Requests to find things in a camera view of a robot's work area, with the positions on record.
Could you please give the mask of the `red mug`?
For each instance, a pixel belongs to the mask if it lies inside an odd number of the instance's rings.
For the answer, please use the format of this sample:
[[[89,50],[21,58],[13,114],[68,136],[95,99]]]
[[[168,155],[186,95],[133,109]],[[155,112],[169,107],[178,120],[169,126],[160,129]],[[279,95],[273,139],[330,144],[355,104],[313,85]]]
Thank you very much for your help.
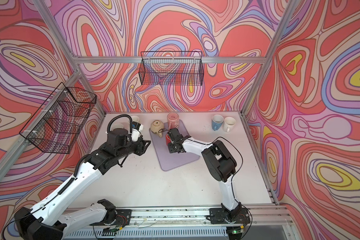
[[[172,142],[169,133],[166,134],[166,145],[168,146]]]

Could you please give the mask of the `light green mug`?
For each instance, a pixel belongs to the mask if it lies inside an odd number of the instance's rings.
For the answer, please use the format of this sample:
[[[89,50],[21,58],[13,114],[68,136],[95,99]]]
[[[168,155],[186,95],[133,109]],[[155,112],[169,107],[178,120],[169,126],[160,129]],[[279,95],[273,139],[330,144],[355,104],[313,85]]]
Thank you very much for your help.
[[[138,116],[131,116],[133,122],[139,123],[140,122],[140,118]]]

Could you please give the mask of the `blue floral mug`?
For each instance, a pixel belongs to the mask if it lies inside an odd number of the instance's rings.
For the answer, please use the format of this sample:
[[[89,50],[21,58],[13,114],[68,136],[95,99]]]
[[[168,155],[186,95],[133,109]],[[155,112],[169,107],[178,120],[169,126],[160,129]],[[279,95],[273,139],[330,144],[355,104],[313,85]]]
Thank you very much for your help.
[[[223,125],[224,117],[221,115],[214,115],[212,117],[212,130],[217,131],[220,129],[220,127]]]

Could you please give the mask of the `white mug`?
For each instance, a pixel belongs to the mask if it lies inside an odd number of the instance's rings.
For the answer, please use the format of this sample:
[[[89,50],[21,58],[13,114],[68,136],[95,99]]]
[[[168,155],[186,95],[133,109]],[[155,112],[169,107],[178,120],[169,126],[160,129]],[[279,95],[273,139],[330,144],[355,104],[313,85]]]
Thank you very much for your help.
[[[236,123],[237,123],[237,121],[233,117],[224,118],[224,123],[223,123],[224,132],[226,132],[226,133],[232,132],[232,130],[234,129]]]

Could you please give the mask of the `lavender mug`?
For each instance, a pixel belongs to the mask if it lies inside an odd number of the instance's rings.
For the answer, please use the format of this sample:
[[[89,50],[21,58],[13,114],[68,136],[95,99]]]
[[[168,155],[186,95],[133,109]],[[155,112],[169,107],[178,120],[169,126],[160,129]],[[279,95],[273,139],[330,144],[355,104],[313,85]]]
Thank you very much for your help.
[[[122,123],[112,123],[110,130],[113,131],[115,129],[124,129],[124,125]]]

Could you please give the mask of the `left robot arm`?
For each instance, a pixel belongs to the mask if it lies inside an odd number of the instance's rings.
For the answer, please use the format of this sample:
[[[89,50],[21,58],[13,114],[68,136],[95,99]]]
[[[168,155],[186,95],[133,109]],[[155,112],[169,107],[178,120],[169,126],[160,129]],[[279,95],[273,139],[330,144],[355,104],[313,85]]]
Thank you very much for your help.
[[[31,208],[22,207],[15,213],[12,223],[20,237],[24,240],[62,240],[89,225],[115,225],[120,215],[106,199],[71,214],[64,212],[88,186],[112,167],[122,167],[129,155],[141,156],[147,151],[151,141],[144,140],[143,128],[127,114],[111,119],[105,143],[83,156],[73,174],[51,194]]]

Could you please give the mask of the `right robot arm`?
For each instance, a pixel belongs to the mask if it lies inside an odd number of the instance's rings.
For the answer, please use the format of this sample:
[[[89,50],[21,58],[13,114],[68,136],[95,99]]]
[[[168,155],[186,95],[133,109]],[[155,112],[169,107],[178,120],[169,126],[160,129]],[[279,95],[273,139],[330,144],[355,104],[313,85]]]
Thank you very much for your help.
[[[210,175],[219,182],[222,203],[220,208],[210,209],[212,224],[234,223],[241,214],[241,203],[236,199],[233,178],[237,162],[220,140],[202,142],[182,135],[177,128],[168,130],[168,149],[173,153],[192,153],[204,159]]]

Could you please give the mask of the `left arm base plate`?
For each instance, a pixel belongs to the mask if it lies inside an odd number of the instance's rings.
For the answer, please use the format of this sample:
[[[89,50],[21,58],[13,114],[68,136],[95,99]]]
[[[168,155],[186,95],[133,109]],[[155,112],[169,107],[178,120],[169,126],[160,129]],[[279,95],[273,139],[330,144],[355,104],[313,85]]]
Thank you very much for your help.
[[[118,209],[107,211],[105,218],[102,223],[110,226],[125,227],[130,224],[132,210],[130,209]]]

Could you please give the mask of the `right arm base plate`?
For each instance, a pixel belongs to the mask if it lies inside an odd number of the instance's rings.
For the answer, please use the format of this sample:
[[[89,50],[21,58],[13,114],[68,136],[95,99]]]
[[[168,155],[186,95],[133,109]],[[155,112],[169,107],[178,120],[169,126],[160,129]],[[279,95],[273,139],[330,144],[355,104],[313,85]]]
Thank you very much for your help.
[[[239,209],[234,211],[228,211],[223,208],[210,208],[209,215],[206,216],[206,220],[211,224],[241,224],[248,225],[251,223],[251,217],[246,209]]]

